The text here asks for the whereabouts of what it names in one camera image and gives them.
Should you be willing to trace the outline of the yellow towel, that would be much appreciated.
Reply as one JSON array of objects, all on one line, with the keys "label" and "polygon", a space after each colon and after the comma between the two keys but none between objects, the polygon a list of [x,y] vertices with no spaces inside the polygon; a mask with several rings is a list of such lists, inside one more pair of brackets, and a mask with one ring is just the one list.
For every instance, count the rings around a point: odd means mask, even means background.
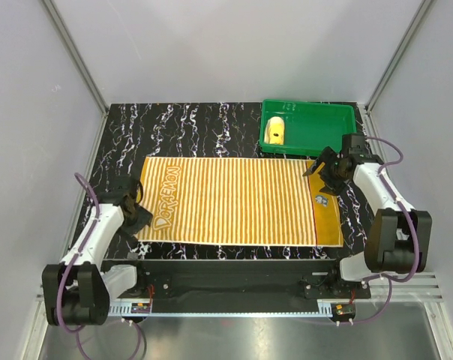
[{"label": "yellow towel", "polygon": [[283,145],[285,134],[285,123],[280,116],[271,117],[266,124],[264,142],[272,145]]}]

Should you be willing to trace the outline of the orange striped towel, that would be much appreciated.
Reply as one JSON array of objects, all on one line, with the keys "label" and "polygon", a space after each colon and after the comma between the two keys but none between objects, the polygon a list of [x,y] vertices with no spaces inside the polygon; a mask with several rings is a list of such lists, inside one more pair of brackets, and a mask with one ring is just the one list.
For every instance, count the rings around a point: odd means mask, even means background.
[{"label": "orange striped towel", "polygon": [[344,244],[336,197],[322,193],[309,160],[148,157],[142,206],[154,215],[142,242],[195,245]]}]

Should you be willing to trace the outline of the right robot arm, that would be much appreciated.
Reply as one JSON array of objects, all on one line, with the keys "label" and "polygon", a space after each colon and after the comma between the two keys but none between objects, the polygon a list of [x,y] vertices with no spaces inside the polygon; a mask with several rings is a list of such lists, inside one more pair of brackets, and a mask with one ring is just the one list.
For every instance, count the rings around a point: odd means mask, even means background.
[{"label": "right robot arm", "polygon": [[325,147],[304,176],[319,174],[322,193],[338,196],[353,183],[374,211],[364,250],[339,261],[337,272],[327,278],[328,291],[336,297],[351,292],[354,282],[376,278],[405,283],[425,269],[432,217],[400,194],[386,172],[389,163],[367,149],[368,136],[348,133],[340,151]]}]

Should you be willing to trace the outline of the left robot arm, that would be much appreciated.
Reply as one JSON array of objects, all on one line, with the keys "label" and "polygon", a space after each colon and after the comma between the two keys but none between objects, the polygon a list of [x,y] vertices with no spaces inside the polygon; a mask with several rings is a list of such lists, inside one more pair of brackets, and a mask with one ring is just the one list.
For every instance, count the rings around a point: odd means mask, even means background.
[{"label": "left robot arm", "polygon": [[101,265],[116,235],[134,239],[154,217],[140,204],[138,178],[121,176],[112,189],[95,193],[81,174],[74,177],[93,202],[90,216],[74,246],[41,276],[47,322],[70,334],[104,324],[111,302],[123,293],[139,297],[147,291],[149,279],[135,265],[114,265],[106,272]]}]

